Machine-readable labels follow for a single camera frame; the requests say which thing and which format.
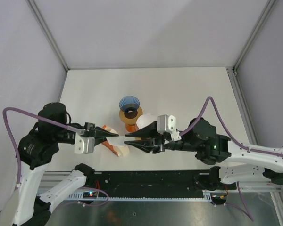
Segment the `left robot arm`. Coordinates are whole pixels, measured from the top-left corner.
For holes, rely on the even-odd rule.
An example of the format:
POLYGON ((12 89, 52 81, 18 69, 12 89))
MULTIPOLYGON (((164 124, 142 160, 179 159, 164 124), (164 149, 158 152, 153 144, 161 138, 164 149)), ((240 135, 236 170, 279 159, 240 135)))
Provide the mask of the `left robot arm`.
POLYGON ((77 154, 87 154, 115 134, 93 123, 72 123, 62 103, 46 104, 35 118, 37 122, 29 133, 19 143, 13 143, 17 159, 16 187, 0 211, 0 226, 43 226, 53 211, 77 189, 85 189, 90 201, 96 200, 100 193, 94 169, 83 163, 47 192, 38 194, 38 190, 60 143, 73 145, 77 154))

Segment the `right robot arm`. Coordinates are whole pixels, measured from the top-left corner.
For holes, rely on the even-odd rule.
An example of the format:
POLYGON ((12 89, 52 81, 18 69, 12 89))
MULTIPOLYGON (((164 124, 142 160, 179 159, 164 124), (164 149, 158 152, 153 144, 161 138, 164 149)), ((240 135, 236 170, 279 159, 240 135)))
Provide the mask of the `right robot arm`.
POLYGON ((210 165, 208 184, 219 189, 224 184, 270 181, 283 185, 283 147, 273 148, 239 142, 220 135, 216 127, 200 118, 190 122, 191 130, 175 127, 175 119, 158 118, 150 125, 126 134, 126 145, 145 153, 165 150, 195 153, 200 162, 210 165))

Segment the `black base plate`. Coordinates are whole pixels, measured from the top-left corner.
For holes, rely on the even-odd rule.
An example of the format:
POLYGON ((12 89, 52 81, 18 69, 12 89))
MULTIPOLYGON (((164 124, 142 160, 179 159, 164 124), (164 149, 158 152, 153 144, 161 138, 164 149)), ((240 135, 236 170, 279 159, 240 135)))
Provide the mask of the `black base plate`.
POLYGON ((235 190, 236 184, 223 184, 211 170, 175 171, 102 171, 93 172, 84 184, 88 188, 100 188, 104 192, 124 189, 147 190, 148 187, 166 190, 190 188, 192 190, 235 190))

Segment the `white paper coffee filter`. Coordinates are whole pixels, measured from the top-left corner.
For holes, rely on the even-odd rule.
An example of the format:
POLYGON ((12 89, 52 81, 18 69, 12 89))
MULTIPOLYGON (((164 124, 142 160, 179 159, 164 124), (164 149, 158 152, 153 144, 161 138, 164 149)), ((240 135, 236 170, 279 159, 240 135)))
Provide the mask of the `white paper coffee filter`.
POLYGON ((143 114, 137 119, 135 127, 136 127, 137 130, 140 130, 140 129, 145 128, 146 126, 150 125, 151 123, 153 123, 156 120, 157 120, 157 116, 155 116, 155 115, 152 115, 150 113, 143 114))

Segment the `blue glass dripper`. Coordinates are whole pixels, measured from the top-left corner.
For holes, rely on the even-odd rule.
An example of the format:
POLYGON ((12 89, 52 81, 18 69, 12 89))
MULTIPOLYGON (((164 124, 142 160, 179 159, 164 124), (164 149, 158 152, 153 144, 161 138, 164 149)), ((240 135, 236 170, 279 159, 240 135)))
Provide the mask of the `blue glass dripper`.
POLYGON ((134 96, 125 96, 119 102, 119 108, 123 112, 136 111, 140 107, 140 101, 134 96))

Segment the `orange glass carafe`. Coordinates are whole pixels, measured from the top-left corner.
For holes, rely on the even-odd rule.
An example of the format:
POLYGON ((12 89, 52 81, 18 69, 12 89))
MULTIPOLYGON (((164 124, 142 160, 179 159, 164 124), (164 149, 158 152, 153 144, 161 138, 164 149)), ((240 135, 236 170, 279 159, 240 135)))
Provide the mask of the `orange glass carafe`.
POLYGON ((138 130, 138 127, 135 124, 134 125, 126 124, 125 128, 129 133, 133 133, 138 130))

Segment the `coffee filter pack orange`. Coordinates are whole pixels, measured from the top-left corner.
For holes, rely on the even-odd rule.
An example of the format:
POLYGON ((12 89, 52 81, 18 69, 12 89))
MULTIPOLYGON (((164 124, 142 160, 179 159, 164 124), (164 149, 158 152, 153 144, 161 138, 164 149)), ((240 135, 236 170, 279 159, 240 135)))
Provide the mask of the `coffee filter pack orange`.
MULTIPOLYGON (((118 132, 107 125, 104 125, 102 128, 108 132, 118 134, 118 132)), ((130 153, 129 147, 124 143, 121 145, 112 145, 110 142, 104 141, 102 145, 109 149, 117 157, 126 157, 130 153)))

